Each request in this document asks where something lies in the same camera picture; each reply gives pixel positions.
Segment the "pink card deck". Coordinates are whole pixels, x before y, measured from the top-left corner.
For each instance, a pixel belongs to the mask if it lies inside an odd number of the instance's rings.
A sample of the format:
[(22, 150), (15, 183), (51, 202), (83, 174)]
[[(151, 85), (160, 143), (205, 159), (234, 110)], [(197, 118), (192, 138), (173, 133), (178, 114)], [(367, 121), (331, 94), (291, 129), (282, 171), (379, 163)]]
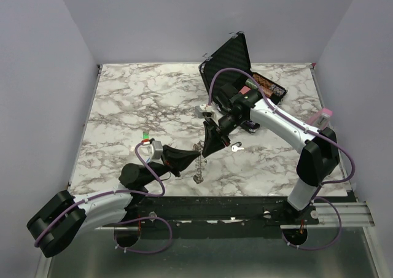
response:
[(242, 95), (244, 95), (244, 94), (246, 94), (248, 91), (250, 91), (250, 88), (247, 87), (247, 86), (243, 86), (242, 89), (240, 89), (239, 92), (240, 92)]

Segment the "black poker chip case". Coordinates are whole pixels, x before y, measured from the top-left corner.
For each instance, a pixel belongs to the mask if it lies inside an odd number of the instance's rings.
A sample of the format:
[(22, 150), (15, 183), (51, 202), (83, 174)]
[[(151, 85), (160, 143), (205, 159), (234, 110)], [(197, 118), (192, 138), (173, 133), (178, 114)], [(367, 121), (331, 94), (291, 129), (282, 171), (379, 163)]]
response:
[[(275, 105), (281, 103), (287, 94), (287, 90), (283, 86), (251, 70), (246, 37), (241, 31), (231, 33), (231, 38), (199, 65), (199, 72), (207, 90), (210, 90), (215, 74), (226, 68), (228, 71), (216, 77), (212, 90), (212, 102), (221, 114), (226, 114), (231, 109), (231, 98), (241, 94), (239, 91), (243, 86), (258, 89), (249, 76), (255, 79), (265, 96)], [(248, 73), (249, 76), (233, 71), (233, 68), (240, 69)]]

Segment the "pink holder block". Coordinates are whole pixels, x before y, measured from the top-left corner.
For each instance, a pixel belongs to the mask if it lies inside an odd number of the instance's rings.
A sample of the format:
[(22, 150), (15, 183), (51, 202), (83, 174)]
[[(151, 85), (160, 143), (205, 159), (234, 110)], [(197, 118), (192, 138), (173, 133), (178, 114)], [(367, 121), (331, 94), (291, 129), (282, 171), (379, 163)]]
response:
[(314, 126), (318, 129), (324, 129), (328, 124), (333, 115), (333, 112), (327, 108), (322, 108), (315, 114), (313, 114), (306, 123)]

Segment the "black key fob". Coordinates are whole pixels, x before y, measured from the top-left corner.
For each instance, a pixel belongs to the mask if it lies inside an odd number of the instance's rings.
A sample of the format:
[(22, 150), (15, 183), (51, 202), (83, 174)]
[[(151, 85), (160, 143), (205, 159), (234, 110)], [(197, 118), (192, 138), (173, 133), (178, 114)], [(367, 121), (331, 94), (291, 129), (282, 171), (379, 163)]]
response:
[(232, 152), (238, 152), (244, 150), (242, 142), (235, 142), (234, 144), (232, 144), (231, 150)]

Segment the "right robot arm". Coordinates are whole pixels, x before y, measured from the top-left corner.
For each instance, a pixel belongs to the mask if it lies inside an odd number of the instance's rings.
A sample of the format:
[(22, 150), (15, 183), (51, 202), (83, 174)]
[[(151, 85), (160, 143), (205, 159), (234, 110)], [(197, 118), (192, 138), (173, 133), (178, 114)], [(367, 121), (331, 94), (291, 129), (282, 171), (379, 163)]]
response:
[(271, 108), (269, 99), (250, 90), (246, 94), (236, 94), (230, 100), (230, 110), (219, 120), (206, 118), (202, 156), (207, 157), (230, 145), (229, 134), (239, 125), (251, 120), (268, 128), (290, 144), (300, 154), (296, 167), (297, 183), (287, 197), (282, 216), (288, 223), (298, 223), (305, 216), (304, 208), (313, 199), (322, 181), (340, 163), (335, 132), (326, 127), (322, 131), (297, 120), (285, 113), (279, 115), (279, 108)]

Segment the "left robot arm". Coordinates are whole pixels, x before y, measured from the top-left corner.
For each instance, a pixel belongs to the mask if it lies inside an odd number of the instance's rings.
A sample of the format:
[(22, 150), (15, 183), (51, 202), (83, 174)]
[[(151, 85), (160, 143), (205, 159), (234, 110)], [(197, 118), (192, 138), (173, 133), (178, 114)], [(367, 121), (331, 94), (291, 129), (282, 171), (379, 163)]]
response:
[(158, 161), (128, 163), (120, 172), (119, 184), (109, 190), (72, 195), (67, 190), (55, 194), (27, 222), (34, 246), (45, 257), (54, 257), (73, 239), (97, 227), (120, 223), (131, 225), (136, 218), (134, 204), (151, 197), (145, 186), (151, 182), (163, 185), (162, 175), (179, 177), (200, 155), (194, 150), (179, 150), (164, 145), (156, 152)]

